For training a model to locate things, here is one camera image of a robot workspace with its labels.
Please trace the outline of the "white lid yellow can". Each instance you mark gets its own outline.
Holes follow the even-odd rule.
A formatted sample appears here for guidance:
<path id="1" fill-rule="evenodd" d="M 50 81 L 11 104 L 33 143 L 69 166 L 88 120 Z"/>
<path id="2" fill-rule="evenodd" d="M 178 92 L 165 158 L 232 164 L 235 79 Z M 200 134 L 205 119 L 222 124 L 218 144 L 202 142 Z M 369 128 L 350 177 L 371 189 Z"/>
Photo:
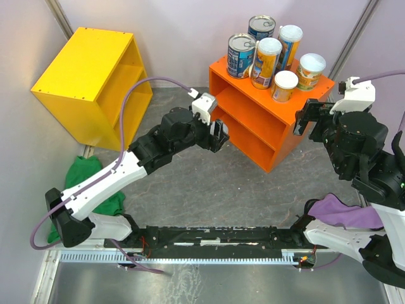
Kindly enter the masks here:
<path id="1" fill-rule="evenodd" d="M 287 102 L 298 84 L 298 77 L 294 72 L 282 70 L 278 72 L 273 81 L 271 97 L 279 103 Z"/>

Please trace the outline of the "orange shelf cabinet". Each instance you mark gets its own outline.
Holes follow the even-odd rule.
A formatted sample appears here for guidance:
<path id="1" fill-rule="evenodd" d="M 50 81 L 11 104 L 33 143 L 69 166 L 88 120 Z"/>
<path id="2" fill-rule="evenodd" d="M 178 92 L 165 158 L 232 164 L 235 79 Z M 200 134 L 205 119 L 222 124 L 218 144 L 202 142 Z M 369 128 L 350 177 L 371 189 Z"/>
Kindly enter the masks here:
<path id="1" fill-rule="evenodd" d="M 227 57 L 209 66 L 209 93 L 218 106 L 212 120 L 228 127 L 230 142 L 265 172 L 271 172 L 301 141 L 293 134 L 295 114 L 309 98 L 325 102 L 335 83 L 322 76 L 311 91 L 296 89 L 286 103 L 271 98 L 271 91 L 255 88 L 250 79 L 227 73 Z"/>

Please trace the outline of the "orange label can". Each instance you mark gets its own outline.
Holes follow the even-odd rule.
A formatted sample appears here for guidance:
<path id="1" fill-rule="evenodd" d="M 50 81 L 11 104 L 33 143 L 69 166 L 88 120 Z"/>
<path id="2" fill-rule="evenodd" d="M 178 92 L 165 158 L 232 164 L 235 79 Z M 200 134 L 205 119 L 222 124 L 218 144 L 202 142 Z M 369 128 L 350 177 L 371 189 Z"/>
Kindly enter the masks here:
<path id="1" fill-rule="evenodd" d="M 301 91 L 314 89 L 325 68 L 326 61 L 323 56 L 316 53 L 307 53 L 301 56 L 296 70 L 297 88 Z"/>

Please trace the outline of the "tall blue red can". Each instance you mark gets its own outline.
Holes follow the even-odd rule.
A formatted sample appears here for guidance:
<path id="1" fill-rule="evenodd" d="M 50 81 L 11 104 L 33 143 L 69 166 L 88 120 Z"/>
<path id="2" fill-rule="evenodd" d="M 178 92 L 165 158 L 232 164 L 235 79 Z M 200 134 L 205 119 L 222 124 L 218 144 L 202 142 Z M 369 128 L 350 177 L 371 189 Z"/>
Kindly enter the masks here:
<path id="1" fill-rule="evenodd" d="M 281 42 L 272 37 L 263 38 L 257 43 L 251 68 L 251 82 L 255 88 L 269 88 L 281 50 Z"/>

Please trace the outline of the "tall orange blue can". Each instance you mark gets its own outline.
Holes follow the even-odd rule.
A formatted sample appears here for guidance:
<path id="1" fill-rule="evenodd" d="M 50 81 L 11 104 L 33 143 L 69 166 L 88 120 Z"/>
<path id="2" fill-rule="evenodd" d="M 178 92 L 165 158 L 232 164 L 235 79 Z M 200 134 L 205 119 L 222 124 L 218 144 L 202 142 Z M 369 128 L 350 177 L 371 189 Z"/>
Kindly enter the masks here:
<path id="1" fill-rule="evenodd" d="M 282 50 L 278 59 L 277 70 L 289 70 L 298 50 L 303 31 L 297 25 L 284 25 L 280 28 L 278 40 L 282 44 Z"/>

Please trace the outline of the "dark blue can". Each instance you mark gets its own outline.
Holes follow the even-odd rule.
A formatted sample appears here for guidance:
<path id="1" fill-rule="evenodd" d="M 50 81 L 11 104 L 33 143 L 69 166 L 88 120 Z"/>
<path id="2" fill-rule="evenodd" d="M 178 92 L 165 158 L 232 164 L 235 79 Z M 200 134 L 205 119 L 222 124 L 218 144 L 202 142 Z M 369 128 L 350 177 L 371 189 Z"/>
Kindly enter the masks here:
<path id="1" fill-rule="evenodd" d="M 227 72 L 236 79 L 249 76 L 252 65 L 256 39 L 250 34 L 234 34 L 228 40 Z"/>

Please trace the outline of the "blue can pull tab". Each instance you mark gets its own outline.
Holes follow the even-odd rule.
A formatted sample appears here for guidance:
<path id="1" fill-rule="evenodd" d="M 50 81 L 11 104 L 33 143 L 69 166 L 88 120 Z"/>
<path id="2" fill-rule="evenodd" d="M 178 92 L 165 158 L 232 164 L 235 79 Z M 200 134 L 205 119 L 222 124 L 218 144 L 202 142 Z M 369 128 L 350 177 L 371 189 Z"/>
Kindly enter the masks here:
<path id="1" fill-rule="evenodd" d="M 260 41 L 267 37 L 273 37 L 275 27 L 276 21 L 272 17 L 257 15 L 250 18 L 247 33 Z"/>

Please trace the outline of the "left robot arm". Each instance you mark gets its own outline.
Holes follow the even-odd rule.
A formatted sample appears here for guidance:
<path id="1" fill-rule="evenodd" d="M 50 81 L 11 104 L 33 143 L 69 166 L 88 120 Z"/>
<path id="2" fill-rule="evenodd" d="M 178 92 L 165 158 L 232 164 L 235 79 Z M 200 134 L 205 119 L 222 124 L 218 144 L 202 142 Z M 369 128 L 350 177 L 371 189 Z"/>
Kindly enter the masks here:
<path id="1" fill-rule="evenodd" d="M 205 123 L 188 109 L 172 109 L 121 158 L 75 187 L 63 192 L 52 188 L 46 193 L 48 208 L 67 200 L 50 216 L 61 242 L 72 248 L 87 239 L 114 239 L 127 247 L 135 246 L 140 232 L 132 218 L 94 210 L 125 186 L 169 164 L 175 154 L 194 145 L 215 153 L 228 139 L 228 128 L 221 120 Z"/>

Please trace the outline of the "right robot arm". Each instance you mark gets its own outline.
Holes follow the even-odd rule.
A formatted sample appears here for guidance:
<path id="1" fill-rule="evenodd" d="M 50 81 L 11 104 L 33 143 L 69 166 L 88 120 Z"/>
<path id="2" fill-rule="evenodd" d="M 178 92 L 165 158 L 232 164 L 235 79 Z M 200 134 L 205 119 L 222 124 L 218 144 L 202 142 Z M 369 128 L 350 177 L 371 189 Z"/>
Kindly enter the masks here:
<path id="1" fill-rule="evenodd" d="M 404 153 L 398 132 L 392 153 L 383 150 L 388 128 L 368 110 L 332 114 L 332 103 L 308 99 L 296 112 L 294 133 L 302 135 L 315 122 L 309 138 L 323 143 L 335 173 L 350 181 L 382 221 L 378 228 L 354 230 L 313 219 L 290 232 L 299 248 L 309 243 L 345 254 L 360 263 L 378 281 L 404 287 Z"/>

